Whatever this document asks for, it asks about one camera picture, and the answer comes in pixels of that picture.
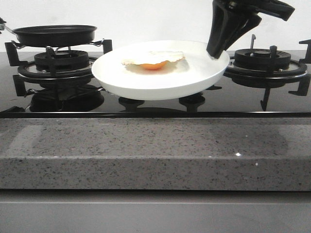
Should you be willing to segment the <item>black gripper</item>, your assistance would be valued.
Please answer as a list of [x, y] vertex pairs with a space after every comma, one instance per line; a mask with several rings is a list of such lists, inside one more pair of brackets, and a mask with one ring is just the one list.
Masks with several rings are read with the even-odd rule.
[[294, 7], [279, 0], [214, 0], [212, 7], [207, 52], [215, 58], [219, 58], [224, 50], [260, 24], [262, 19], [258, 13], [287, 21], [295, 11]]

